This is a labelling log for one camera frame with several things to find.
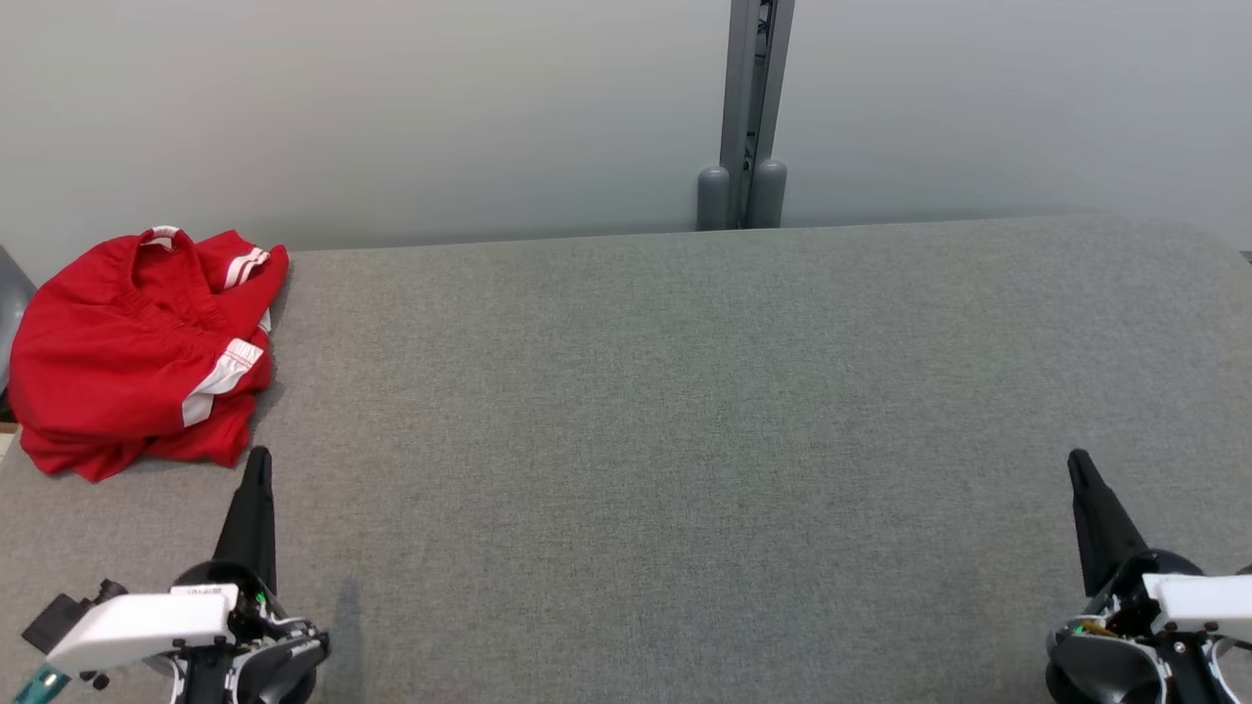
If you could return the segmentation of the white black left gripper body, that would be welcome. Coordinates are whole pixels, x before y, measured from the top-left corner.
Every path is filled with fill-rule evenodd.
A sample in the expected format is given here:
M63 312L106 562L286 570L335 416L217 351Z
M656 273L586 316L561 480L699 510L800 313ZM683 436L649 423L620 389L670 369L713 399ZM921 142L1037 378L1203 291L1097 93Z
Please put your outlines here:
M307 704L331 659L331 633L290 616L250 569L210 560L167 593L91 609L44 663L95 686L146 663L172 678L169 704Z

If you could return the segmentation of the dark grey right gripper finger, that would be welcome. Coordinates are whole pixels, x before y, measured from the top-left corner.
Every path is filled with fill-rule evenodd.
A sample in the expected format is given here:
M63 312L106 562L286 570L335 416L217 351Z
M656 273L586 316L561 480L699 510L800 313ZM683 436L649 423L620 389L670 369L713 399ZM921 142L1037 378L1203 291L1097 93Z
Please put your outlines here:
M1093 598L1131 557L1148 551L1148 545L1096 468L1090 452L1073 448L1067 468L1084 594Z

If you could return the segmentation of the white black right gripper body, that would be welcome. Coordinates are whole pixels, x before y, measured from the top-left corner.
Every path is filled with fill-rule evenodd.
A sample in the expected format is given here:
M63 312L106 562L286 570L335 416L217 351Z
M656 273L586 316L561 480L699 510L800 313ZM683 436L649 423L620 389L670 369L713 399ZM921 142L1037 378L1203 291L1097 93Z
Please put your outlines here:
M1252 566L1206 576L1184 557L1131 557L1047 638L1052 704L1252 704Z

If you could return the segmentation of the grey cylinder foot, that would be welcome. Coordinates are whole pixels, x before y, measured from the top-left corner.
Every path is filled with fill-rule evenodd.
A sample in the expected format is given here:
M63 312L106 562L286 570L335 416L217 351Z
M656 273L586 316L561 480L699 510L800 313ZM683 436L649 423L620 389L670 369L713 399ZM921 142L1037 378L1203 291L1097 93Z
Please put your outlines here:
M776 159L765 159L754 169L747 195L746 225L750 229L777 229L782 222L782 202L788 167Z
M732 229L732 174L724 167L710 167L696 179L696 230Z

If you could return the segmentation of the grey partition post with slot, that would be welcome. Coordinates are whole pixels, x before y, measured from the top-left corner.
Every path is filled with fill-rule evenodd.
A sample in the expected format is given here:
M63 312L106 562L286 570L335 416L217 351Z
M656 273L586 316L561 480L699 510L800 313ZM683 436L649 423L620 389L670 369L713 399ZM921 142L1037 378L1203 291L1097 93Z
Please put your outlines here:
M732 229L747 229L756 164L772 159L796 0L732 0L719 167L732 174Z

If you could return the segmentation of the red white numbered jersey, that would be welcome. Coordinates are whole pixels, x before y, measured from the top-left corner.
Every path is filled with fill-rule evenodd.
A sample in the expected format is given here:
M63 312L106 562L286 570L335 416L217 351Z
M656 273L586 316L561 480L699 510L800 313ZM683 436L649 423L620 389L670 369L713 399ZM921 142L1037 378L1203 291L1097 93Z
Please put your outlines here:
M94 246L44 286L106 286L138 306L207 321L213 314L212 294L250 294L270 311L289 266L284 246L265 249L234 230L197 242L183 229L162 225Z

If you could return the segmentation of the grey plastic chair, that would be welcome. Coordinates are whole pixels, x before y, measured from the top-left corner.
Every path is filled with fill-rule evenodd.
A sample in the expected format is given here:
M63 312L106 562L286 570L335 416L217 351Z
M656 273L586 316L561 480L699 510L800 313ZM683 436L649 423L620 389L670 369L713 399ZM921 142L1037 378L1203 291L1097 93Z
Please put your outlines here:
M13 346L28 303L36 291L13 254L0 244L0 393L13 375Z

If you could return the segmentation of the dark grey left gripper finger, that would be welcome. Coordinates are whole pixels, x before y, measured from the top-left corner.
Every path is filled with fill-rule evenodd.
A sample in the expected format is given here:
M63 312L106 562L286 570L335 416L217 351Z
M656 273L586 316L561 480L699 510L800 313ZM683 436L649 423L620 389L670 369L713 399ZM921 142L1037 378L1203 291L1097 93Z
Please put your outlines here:
M277 593L275 511L272 455L253 447L234 491L213 557L238 564L258 575L268 593Z

